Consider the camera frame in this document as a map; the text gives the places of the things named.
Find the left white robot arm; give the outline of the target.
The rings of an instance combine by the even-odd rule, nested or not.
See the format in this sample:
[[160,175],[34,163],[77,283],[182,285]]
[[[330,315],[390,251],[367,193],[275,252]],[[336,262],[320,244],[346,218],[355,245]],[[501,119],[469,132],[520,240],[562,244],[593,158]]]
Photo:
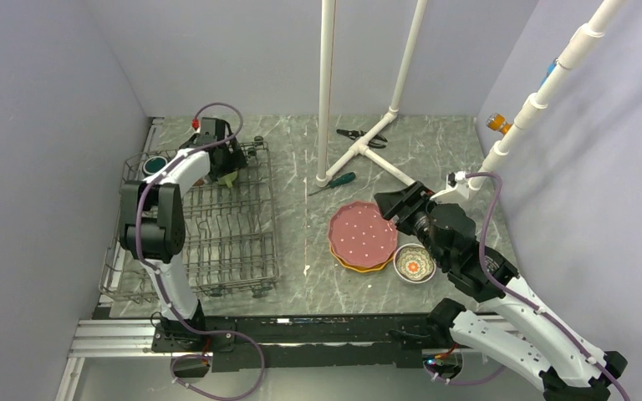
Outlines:
[[224,119],[195,117],[192,137],[160,170],[121,188],[119,242],[148,273],[159,298],[163,328],[187,351],[200,348],[207,329],[201,301],[182,260],[186,240],[183,195],[209,176],[218,150],[229,151],[237,132]]

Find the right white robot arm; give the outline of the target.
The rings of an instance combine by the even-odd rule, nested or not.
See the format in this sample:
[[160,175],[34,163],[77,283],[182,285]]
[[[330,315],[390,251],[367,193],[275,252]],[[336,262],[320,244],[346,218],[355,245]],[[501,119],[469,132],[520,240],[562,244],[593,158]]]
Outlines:
[[457,204],[438,204],[416,182],[374,194],[380,214],[414,236],[463,294],[509,322],[517,334],[491,327],[465,306],[442,299],[427,315],[427,335],[438,347],[474,348],[541,390],[546,400],[607,400],[628,362],[580,337],[556,317],[517,268],[483,244],[476,222]]

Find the dark green mug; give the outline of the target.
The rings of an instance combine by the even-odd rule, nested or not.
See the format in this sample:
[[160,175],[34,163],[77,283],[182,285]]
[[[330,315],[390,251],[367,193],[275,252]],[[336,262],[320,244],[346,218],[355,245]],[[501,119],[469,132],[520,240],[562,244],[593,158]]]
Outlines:
[[155,155],[147,158],[140,169],[144,177],[148,177],[164,169],[168,163],[169,160],[165,156]]

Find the cream yellow-green cup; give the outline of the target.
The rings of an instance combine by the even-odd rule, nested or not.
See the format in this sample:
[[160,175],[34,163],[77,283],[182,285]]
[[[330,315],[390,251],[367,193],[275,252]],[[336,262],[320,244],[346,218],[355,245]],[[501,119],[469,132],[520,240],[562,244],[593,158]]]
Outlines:
[[237,171],[237,170],[235,170],[235,171],[233,171],[233,172],[231,172],[231,173],[229,173],[229,174],[226,174],[226,175],[224,175],[224,176],[220,177],[220,178],[217,180],[217,183],[218,183],[219,185],[224,185],[224,186],[225,186],[225,187],[227,187],[227,188],[233,188],[233,187],[234,187],[234,185],[235,185],[235,184],[236,184],[236,182],[237,182],[238,175],[239,175],[238,171]]

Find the patterned floral bowl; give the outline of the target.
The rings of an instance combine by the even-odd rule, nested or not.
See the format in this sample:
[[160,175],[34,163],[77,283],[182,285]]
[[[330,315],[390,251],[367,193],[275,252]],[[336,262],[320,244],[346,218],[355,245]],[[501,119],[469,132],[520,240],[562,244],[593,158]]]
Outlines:
[[421,245],[408,243],[400,246],[393,258],[399,278],[409,284],[423,284],[436,274],[436,263]]

